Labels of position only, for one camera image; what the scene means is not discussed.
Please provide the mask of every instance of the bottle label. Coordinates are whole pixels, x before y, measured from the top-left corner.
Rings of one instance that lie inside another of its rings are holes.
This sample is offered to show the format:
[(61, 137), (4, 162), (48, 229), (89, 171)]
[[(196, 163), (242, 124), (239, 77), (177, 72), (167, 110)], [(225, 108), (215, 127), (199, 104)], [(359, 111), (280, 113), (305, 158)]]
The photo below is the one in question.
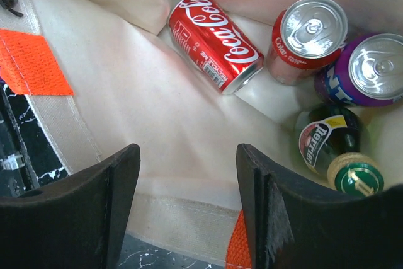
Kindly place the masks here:
[(299, 148), (307, 166), (315, 173), (316, 160), (323, 145), (326, 143), (332, 131), (341, 127), (347, 127), (343, 115), (336, 115), (321, 121), (315, 121), (301, 131)]

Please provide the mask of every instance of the bottle cap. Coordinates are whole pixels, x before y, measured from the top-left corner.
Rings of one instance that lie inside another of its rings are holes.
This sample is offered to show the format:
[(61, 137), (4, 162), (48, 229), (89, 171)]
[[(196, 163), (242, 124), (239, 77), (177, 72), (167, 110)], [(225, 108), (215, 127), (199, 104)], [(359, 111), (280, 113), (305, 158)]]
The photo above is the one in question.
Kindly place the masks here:
[(339, 192), (367, 197), (383, 190), (383, 176), (378, 164), (358, 152), (348, 152), (332, 161), (327, 180)]

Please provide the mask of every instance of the purple can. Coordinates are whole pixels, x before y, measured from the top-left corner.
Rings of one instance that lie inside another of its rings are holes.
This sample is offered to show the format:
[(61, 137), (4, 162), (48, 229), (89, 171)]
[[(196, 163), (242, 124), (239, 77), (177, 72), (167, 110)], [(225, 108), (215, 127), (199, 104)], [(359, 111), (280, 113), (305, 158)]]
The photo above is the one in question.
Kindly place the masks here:
[(339, 59), (315, 76), (327, 103), (387, 106), (403, 97), (403, 36), (368, 34), (353, 40)]

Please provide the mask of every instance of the coke can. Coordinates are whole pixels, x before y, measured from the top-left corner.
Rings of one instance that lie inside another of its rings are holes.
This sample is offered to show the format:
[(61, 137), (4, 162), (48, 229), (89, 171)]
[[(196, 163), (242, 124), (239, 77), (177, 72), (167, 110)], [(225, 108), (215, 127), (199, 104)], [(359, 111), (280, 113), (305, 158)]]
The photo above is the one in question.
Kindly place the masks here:
[(223, 94), (243, 87), (263, 54), (213, 0), (182, 0), (168, 18), (173, 40)]
[(333, 0), (299, 0), (277, 17), (267, 66), (287, 85), (335, 61), (347, 37), (346, 13)]
[(353, 40), (314, 83), (328, 103), (379, 107), (401, 100), (403, 36), (373, 33)]

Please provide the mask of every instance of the canvas bag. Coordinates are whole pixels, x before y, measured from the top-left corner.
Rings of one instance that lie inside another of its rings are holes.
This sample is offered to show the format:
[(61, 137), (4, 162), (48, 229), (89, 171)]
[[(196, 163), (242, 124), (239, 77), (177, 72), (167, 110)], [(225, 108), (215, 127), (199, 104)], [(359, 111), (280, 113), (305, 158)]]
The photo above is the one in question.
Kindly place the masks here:
[[(266, 70), (222, 96), (171, 48), (164, 28), (179, 0), (20, 0), (1, 28), (43, 35), (75, 96), (27, 96), (70, 173), (131, 142), (142, 168), (128, 232), (223, 265), (241, 209), (236, 145), (248, 142), (319, 183), (288, 152), (295, 116), (319, 102), (311, 86), (277, 84)], [(296, 0), (216, 0), (265, 54), (277, 14)], [(366, 30), (402, 34), (403, 0), (336, 0)], [(363, 110), (386, 187), (400, 183), (401, 106)]]

